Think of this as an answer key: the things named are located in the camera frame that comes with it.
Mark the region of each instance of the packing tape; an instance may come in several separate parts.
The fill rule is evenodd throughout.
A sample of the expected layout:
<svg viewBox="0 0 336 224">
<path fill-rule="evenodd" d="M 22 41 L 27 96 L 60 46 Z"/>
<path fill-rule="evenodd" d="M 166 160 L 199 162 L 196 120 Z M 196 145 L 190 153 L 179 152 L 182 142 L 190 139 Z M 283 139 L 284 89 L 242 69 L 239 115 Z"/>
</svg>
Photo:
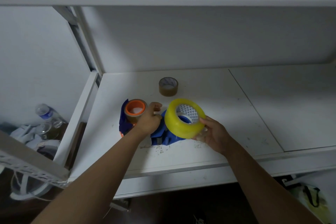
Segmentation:
<svg viewBox="0 0 336 224">
<path fill-rule="evenodd" d="M 191 123 L 185 123 L 178 115 L 187 117 Z M 199 122 L 199 117 L 205 118 L 203 110 L 193 101 L 178 98 L 170 102 L 166 115 L 165 123 L 167 128 L 175 136 L 181 138 L 193 138 L 204 128 L 204 124 Z"/>
<path fill-rule="evenodd" d="M 159 92 L 165 97 L 176 95 L 179 82 L 173 77 L 164 77 L 159 81 Z"/>
<path fill-rule="evenodd" d="M 130 100 L 124 108 L 127 120 L 132 124 L 137 124 L 146 107 L 146 102 L 141 99 Z"/>
</svg>

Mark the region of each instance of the person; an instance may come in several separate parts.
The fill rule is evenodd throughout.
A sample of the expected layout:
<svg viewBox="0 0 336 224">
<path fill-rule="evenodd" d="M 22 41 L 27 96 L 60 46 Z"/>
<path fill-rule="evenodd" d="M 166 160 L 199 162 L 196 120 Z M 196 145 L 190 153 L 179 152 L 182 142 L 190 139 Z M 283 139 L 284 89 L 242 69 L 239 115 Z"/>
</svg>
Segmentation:
<svg viewBox="0 0 336 224">
<path fill-rule="evenodd" d="M 32 223 L 99 223 L 139 143 L 159 126 L 162 117 L 154 112 L 160 111 L 161 106 L 151 103 L 137 125 L 65 188 Z M 226 157 L 259 224 L 321 224 L 263 170 L 222 124 L 210 117 L 199 121 L 208 128 L 205 143 Z"/>
</svg>

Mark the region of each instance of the person's right arm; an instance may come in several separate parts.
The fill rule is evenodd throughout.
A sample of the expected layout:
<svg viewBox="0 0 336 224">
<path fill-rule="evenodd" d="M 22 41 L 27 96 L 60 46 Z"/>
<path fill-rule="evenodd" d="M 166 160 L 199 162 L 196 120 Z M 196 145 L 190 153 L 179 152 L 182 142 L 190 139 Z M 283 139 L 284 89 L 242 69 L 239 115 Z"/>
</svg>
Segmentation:
<svg viewBox="0 0 336 224">
<path fill-rule="evenodd" d="M 259 224 L 321 224 L 321 222 L 277 183 L 216 120 L 200 122 L 208 128 L 205 142 L 226 157 Z"/>
</svg>

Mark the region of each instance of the person's left hand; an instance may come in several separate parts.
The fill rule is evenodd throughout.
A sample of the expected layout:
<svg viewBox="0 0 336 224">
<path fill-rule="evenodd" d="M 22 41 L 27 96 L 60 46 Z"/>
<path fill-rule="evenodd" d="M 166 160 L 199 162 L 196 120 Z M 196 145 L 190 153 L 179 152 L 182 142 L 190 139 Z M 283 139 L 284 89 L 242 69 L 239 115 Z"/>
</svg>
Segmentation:
<svg viewBox="0 0 336 224">
<path fill-rule="evenodd" d="M 146 136 L 153 133 L 160 125 L 160 120 L 162 116 L 159 114 L 154 114 L 154 112 L 159 112 L 161 110 L 161 103 L 152 102 L 143 112 L 139 121 L 137 122 L 136 128 L 137 130 L 143 132 Z"/>
</svg>

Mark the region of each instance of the clear plastic bottle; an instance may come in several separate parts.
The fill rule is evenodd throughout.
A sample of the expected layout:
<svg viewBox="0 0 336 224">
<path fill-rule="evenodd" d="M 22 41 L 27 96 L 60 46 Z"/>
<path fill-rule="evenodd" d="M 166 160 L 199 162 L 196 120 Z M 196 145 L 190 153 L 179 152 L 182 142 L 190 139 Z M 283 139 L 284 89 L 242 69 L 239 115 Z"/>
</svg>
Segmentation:
<svg viewBox="0 0 336 224">
<path fill-rule="evenodd" d="M 50 122 L 55 128 L 59 128 L 63 123 L 61 116 L 46 104 L 38 104 L 35 113 L 45 121 Z"/>
</svg>

